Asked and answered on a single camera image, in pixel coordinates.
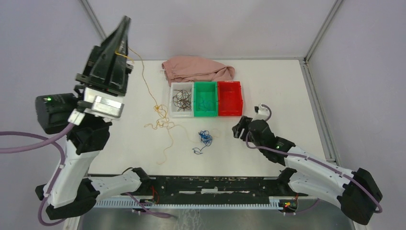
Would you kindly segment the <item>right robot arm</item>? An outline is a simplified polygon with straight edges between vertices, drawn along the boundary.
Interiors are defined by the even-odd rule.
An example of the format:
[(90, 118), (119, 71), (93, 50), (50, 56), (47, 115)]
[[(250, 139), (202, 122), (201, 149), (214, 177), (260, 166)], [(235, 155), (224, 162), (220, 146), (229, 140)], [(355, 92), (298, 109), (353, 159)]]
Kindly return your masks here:
[(276, 183), (281, 195), (295, 192), (314, 196), (338, 207), (361, 225), (367, 225), (373, 214), (382, 213), (383, 194), (369, 171), (353, 171), (318, 158), (274, 135), (263, 119), (242, 116), (232, 131), (248, 148), (259, 150), (267, 160), (285, 167)]

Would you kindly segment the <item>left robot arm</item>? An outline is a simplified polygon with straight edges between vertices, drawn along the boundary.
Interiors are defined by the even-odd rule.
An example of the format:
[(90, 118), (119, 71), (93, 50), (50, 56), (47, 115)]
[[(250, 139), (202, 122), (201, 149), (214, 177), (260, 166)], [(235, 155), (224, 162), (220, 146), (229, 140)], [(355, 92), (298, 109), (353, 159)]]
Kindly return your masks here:
[(72, 93), (39, 96), (35, 100), (38, 122), (55, 137), (65, 137), (66, 147), (52, 179), (36, 187), (50, 220), (81, 216), (97, 202), (137, 192), (145, 195), (150, 177), (132, 168), (113, 177), (87, 176), (93, 160), (106, 146), (113, 120), (121, 118), (129, 74), (128, 31), (131, 19), (124, 16), (117, 28), (94, 46), (84, 71), (77, 74)]

